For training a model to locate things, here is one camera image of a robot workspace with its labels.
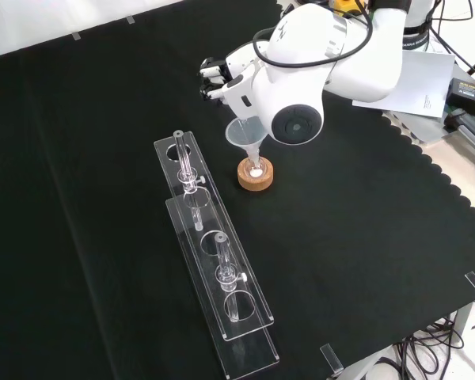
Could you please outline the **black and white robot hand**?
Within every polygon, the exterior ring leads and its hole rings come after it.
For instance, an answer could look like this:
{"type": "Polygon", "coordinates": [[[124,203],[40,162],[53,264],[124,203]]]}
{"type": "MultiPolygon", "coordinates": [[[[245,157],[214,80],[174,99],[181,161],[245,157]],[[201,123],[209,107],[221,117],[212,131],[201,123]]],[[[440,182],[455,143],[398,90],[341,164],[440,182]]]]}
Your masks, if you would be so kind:
{"type": "Polygon", "coordinates": [[[206,58],[199,68],[199,92],[205,101],[227,105],[239,119],[257,116],[252,83],[261,67],[252,42],[241,45],[225,59],[206,58]]]}

